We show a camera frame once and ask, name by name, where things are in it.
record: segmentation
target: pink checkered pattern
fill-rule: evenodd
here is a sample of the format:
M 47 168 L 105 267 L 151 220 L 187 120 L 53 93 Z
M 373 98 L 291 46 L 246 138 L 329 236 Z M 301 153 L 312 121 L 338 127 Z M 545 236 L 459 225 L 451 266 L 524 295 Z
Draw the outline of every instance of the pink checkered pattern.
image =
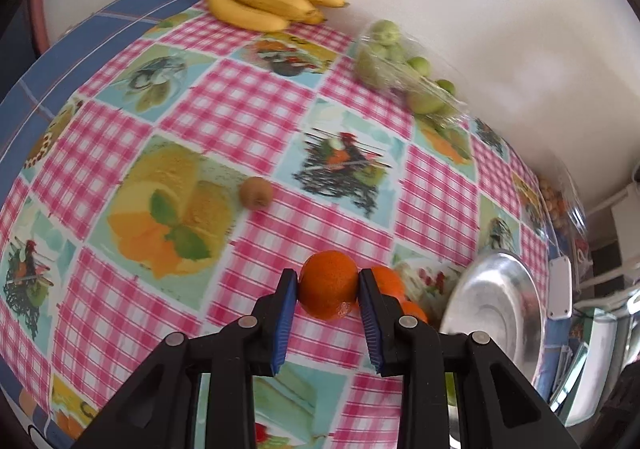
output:
M 339 54 L 344 53 L 351 44 L 351 37 L 324 24 L 293 23 L 287 28 L 287 33 L 316 42 Z
M 222 60 L 160 127 L 258 173 L 269 174 L 314 92 L 234 60 Z
M 258 35 L 258 32 L 241 30 L 206 13 L 181 24 L 158 42 L 226 56 Z
M 332 449 L 389 449 L 398 443 L 402 378 L 357 373 L 334 433 Z
M 319 94 L 356 109 L 363 117 L 380 122 L 403 138 L 411 138 L 414 119 L 410 112 L 386 96 L 360 84 L 353 74 L 353 59 L 344 56 L 322 84 Z
M 202 10 L 203 12 L 209 11 L 209 6 L 207 5 L 207 0 L 199 0 L 199 2 L 195 3 L 191 6 L 194 10 Z
M 49 375 L 50 366 L 22 329 L 20 323 L 11 315 L 4 302 L 0 302 L 0 354 L 14 372 L 24 389 L 36 400 L 40 407 L 49 412 Z
M 54 369 L 102 407 L 173 331 L 196 336 L 198 319 L 148 294 L 84 247 L 53 334 Z
M 47 156 L 33 181 L 34 193 L 85 239 L 151 129 L 123 111 L 89 101 Z
M 511 179 L 509 166 L 481 140 L 472 136 L 474 158 L 478 166 L 478 186 L 504 210 L 520 217 L 520 200 Z
M 468 265 L 478 241 L 478 188 L 415 145 L 401 184 L 396 235 Z
M 520 227 L 520 257 L 530 270 L 538 288 L 540 302 L 546 305 L 546 289 L 549 280 L 549 265 L 546 243 L 529 227 Z
M 122 73 L 123 70 L 137 59 L 142 52 L 149 48 L 154 42 L 146 39 L 138 39 L 133 41 L 129 46 L 124 48 L 119 54 L 101 67 L 93 77 L 85 82 L 78 93 L 82 96 L 92 97 L 102 91 L 103 88 L 111 84 L 113 79 Z
M 21 176 L 18 176 L 2 205 L 2 210 L 0 210 L 0 254 L 4 250 L 4 244 L 9 238 L 11 227 L 22 209 L 28 191 L 27 184 Z
M 534 191 L 538 191 L 538 177 L 533 174 L 533 171 L 527 167 L 520 159 L 517 153 L 509 146 L 509 158 L 511 169 L 524 180 L 529 187 Z
M 273 292 L 283 269 L 299 270 L 315 252 L 346 252 L 359 267 L 384 263 L 392 238 L 335 206 L 320 204 L 274 185 L 268 212 L 252 213 L 207 313 L 216 325 L 251 312 L 258 297 Z M 289 351 L 320 362 L 356 368 L 366 349 L 362 323 L 346 317 L 331 324 L 296 310 Z

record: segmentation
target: blue gripper pad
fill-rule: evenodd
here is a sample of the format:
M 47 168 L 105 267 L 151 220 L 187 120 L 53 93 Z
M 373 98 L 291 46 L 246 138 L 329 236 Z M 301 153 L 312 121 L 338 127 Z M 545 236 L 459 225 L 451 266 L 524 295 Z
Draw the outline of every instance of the blue gripper pad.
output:
M 280 371 L 280 366 L 284 364 L 287 356 L 287 345 L 289 344 L 289 333 L 293 314 L 296 310 L 296 278 L 292 278 L 287 286 L 287 292 L 282 303 L 282 310 L 278 317 L 278 323 L 273 333 L 273 354 L 271 355 L 271 370 L 275 375 Z
M 362 317 L 364 335 L 367 339 L 369 358 L 373 367 L 376 368 L 376 372 L 380 373 L 383 364 L 382 331 L 380 331 L 362 272 L 358 275 L 358 303 L 360 304 L 360 315 Z

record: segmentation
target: green apple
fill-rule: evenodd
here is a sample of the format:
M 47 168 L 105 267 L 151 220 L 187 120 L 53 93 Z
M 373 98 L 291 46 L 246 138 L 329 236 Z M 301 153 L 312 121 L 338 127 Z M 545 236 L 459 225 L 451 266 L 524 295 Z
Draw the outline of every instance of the green apple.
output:
M 368 51 L 358 53 L 354 65 L 354 73 L 358 80 L 376 90 L 383 90 L 387 86 L 386 79 L 381 75 L 380 68 L 385 64 L 378 61 Z
M 412 57 L 406 63 L 422 77 L 429 77 L 429 74 L 431 73 L 431 64 L 424 57 Z
M 387 59 L 392 63 L 404 63 L 404 50 L 398 43 L 386 47 Z
M 456 96 L 456 87 L 450 80 L 447 79 L 439 79 L 436 80 L 436 84 L 439 85 L 443 90 L 446 90 L 451 95 Z
M 406 103 L 409 109 L 416 114 L 435 113 L 445 105 L 445 102 L 437 95 L 419 92 L 407 93 Z
M 380 43 L 369 43 L 369 51 L 377 58 L 383 60 L 388 58 L 389 55 L 386 46 L 383 46 Z
M 371 36 L 383 46 L 391 46 L 400 40 L 400 29 L 393 21 L 381 19 L 371 26 Z
M 411 80 L 415 80 L 417 82 L 417 85 L 420 85 L 422 77 L 420 77 L 420 74 L 411 66 L 409 66 L 408 64 L 397 64 L 397 66 L 405 77 L 408 77 Z
M 451 104 L 443 103 L 441 108 L 438 108 L 437 111 L 434 111 L 437 115 L 442 117 L 456 116 L 460 114 L 460 112 L 451 106 Z

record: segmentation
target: orange fruit pile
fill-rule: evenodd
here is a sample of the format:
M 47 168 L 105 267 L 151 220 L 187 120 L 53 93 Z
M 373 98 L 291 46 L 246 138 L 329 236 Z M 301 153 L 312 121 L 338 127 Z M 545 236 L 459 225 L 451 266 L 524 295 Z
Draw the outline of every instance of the orange fruit pile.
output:
M 356 302 L 357 291 L 358 267 L 342 252 L 318 252 L 300 270 L 298 300 L 317 319 L 345 317 Z
M 402 311 L 404 312 L 404 315 L 412 315 L 414 316 L 416 319 L 419 319 L 420 321 L 424 321 L 426 323 L 429 322 L 429 320 L 427 319 L 427 314 L 424 313 L 424 311 L 422 310 L 422 308 L 420 308 L 417 304 L 415 304 L 414 302 L 411 301 L 402 301 L 400 303 L 401 307 L 402 307 Z
M 404 283 L 389 267 L 372 267 L 380 293 L 398 299 L 406 315 L 428 322 L 427 315 L 404 296 Z M 324 251 L 309 257 L 300 270 L 298 301 L 305 311 L 317 319 L 329 321 L 345 317 L 357 308 L 358 267 L 348 255 Z
M 371 267 L 381 294 L 390 295 L 398 299 L 405 315 L 412 315 L 416 319 L 428 323 L 427 315 L 417 304 L 408 301 L 404 296 L 404 283 L 395 270 L 389 267 Z

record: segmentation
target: bag of green apples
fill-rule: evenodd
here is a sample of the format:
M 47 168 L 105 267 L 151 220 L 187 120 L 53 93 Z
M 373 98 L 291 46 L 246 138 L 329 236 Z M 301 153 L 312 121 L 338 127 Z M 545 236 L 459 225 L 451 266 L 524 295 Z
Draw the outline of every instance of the bag of green apples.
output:
M 460 73 L 392 21 L 377 21 L 359 37 L 354 70 L 369 88 L 391 95 L 439 127 L 459 125 L 467 115 L 458 94 Z

